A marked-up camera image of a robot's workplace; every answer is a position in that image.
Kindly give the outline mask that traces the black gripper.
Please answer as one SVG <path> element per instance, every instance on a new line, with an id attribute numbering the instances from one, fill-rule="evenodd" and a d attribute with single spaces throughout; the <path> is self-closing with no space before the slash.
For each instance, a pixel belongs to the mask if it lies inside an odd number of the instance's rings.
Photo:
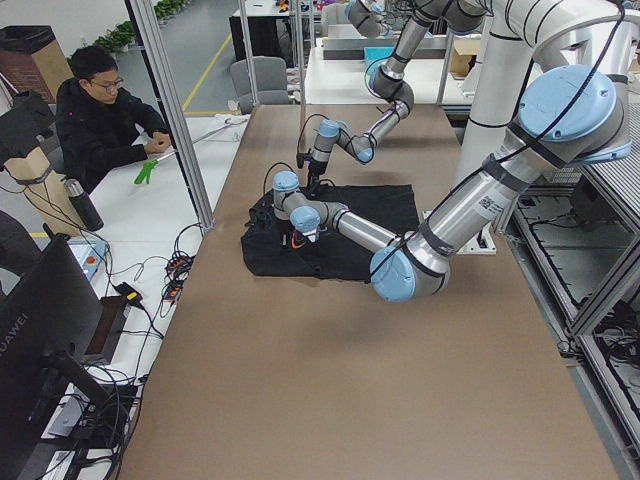
<path id="1" fill-rule="evenodd" d="M 271 207 L 251 208 L 249 210 L 249 229 L 270 229 L 273 222 L 273 210 Z"/>
<path id="2" fill-rule="evenodd" d="M 313 158 L 308 160 L 307 193 L 310 196 L 318 194 L 321 176 L 326 172 L 327 166 L 328 163 L 326 161 L 317 161 Z"/>

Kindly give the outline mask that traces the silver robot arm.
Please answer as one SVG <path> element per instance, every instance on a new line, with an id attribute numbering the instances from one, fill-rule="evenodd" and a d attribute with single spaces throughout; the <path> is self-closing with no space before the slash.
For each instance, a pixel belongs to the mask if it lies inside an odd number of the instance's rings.
<path id="1" fill-rule="evenodd" d="M 629 155 L 629 144 L 615 144 L 626 119 L 626 83 L 624 75 L 585 65 L 561 66 L 539 76 L 524 91 L 500 147 L 415 231 L 394 234 L 343 203 L 311 200 L 291 171 L 273 179 L 274 214 L 311 241 L 319 228 L 329 227 L 371 251 L 368 280 L 386 301 L 435 294 L 449 280 L 451 257 L 541 175 Z"/>
<path id="2" fill-rule="evenodd" d="M 404 81 L 404 70 L 432 23 L 444 19 L 450 30 L 468 34 L 480 26 L 486 10 L 471 1 L 414 1 L 393 52 L 370 72 L 368 89 L 389 103 L 386 111 L 366 132 L 358 135 L 342 121 L 325 118 L 320 123 L 313 148 L 298 153 L 299 165 L 308 165 L 307 191 L 315 196 L 321 176 L 326 172 L 334 146 L 341 147 L 359 163 L 366 165 L 375 155 L 378 143 L 414 107 L 414 92 Z"/>

